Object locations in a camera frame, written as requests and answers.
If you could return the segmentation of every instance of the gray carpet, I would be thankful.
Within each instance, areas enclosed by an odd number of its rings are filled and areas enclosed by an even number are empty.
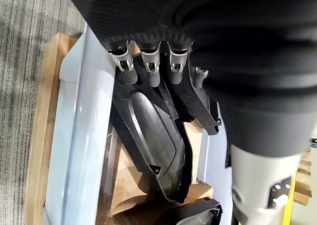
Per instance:
[[[0,225],[23,224],[22,203],[44,44],[76,35],[70,0],[0,0]]]

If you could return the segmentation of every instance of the cardboard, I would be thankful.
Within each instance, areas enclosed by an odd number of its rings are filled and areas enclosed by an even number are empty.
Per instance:
[[[309,196],[295,191],[294,192],[294,202],[306,206],[309,202]]]

